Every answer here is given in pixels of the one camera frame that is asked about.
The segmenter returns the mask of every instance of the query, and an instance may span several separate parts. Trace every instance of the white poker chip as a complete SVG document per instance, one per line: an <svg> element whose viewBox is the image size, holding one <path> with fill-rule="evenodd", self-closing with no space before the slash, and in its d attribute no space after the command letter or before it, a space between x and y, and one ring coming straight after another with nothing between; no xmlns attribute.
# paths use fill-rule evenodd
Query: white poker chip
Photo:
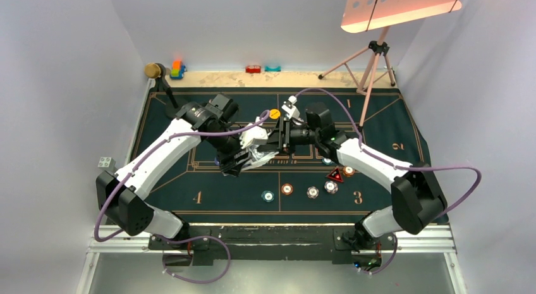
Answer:
<svg viewBox="0 0 536 294"><path fill-rule="evenodd" d="M270 191L264 191L262 192L262 200L266 201L266 202L272 202L274 201L274 194Z"/></svg>
<svg viewBox="0 0 536 294"><path fill-rule="evenodd" d="M337 186L337 183L328 180L324 185L324 189L330 194L335 194L339 190L339 186Z"/></svg>
<svg viewBox="0 0 536 294"><path fill-rule="evenodd" d="M307 197L314 199L317 198L319 195L319 191L315 187L310 187L307 189Z"/></svg>

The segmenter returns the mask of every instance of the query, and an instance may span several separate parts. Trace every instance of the pink light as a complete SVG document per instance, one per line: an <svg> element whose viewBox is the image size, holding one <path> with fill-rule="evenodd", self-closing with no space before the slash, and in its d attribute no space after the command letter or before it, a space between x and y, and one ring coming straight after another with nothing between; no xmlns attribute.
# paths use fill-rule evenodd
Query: pink light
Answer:
<svg viewBox="0 0 536 294"><path fill-rule="evenodd" d="M458 0L347 0L341 28L349 33L359 33L460 8Z"/></svg>

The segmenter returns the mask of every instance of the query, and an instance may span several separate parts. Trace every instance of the yellow chip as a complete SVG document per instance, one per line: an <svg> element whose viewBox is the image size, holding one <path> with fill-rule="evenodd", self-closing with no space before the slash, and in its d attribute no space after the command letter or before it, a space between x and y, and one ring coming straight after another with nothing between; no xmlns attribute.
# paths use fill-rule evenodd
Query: yellow chip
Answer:
<svg viewBox="0 0 536 294"><path fill-rule="evenodd" d="M270 110L270 118L278 119L280 116L281 116L281 112L278 109L271 109Z"/></svg>

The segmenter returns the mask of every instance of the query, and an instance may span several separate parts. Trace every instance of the colorful block toy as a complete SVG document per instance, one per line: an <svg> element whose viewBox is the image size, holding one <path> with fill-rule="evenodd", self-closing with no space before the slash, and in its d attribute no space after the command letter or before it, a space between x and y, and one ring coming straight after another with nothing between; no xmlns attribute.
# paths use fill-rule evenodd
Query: colorful block toy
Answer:
<svg viewBox="0 0 536 294"><path fill-rule="evenodd" d="M281 66L265 66L264 71L281 71Z"/></svg>
<svg viewBox="0 0 536 294"><path fill-rule="evenodd" d="M169 74L169 77L171 79L182 79L184 77L184 72L186 71L186 66L183 64L181 60L173 61L173 64L171 65L171 74Z"/></svg>
<svg viewBox="0 0 536 294"><path fill-rule="evenodd" d="M246 66L246 73L260 73L260 65L248 65Z"/></svg>

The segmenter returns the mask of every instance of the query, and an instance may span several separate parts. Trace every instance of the gray floor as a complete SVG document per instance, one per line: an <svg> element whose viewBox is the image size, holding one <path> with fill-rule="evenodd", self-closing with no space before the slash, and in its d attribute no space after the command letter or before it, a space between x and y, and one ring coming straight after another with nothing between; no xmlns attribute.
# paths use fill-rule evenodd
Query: gray floor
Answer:
<svg viewBox="0 0 536 294"><path fill-rule="evenodd" d="M443 254L398 254L375 276L324 261L234 260L229 272L209 285L193 285L162 274L159 254L101 254L91 287L93 294L119 293L454 293ZM195 279L218 275L213 267L181 268Z"/></svg>

